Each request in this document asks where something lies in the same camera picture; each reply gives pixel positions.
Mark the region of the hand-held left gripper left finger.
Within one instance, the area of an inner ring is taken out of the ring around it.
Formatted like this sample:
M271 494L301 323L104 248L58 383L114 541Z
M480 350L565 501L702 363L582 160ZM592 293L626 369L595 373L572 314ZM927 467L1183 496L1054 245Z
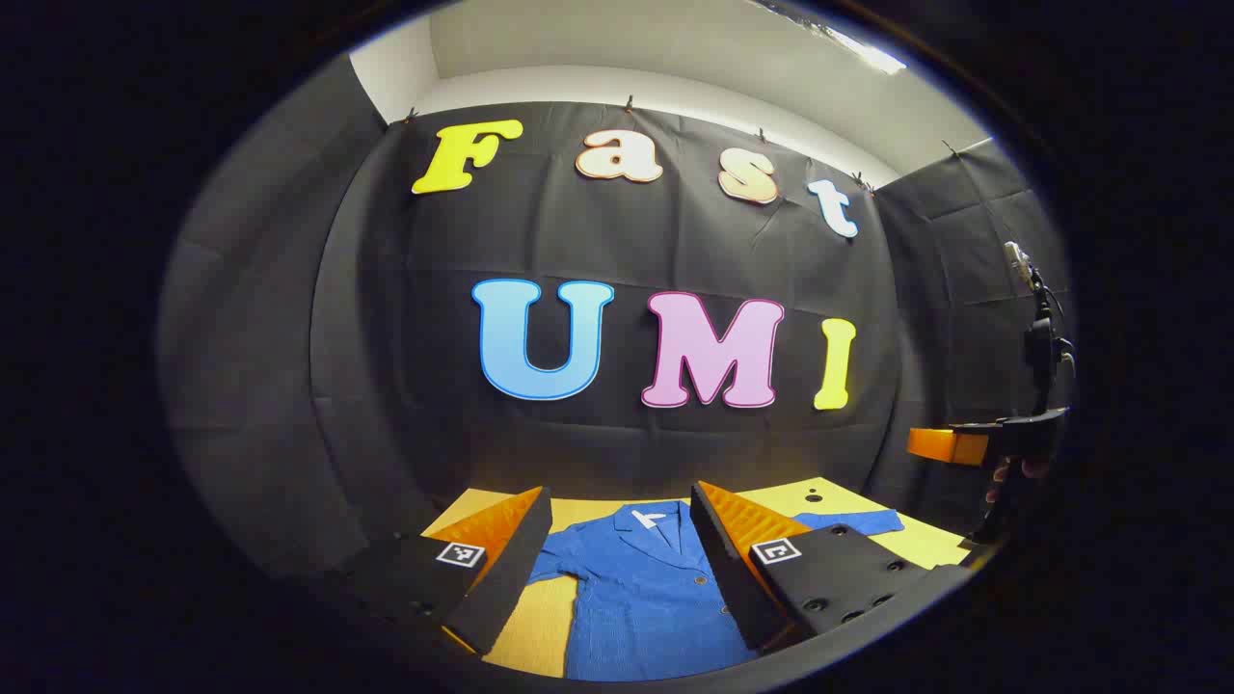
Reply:
M487 654L520 601L552 525L545 487L352 561L352 603L389 627L427 629Z

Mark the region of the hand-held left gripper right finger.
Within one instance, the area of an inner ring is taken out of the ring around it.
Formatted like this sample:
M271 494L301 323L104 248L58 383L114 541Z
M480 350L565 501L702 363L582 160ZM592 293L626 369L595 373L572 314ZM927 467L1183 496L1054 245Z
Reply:
M933 601L971 575L914 563L847 520L802 524L705 480L690 517L749 650L819 637L886 603Z

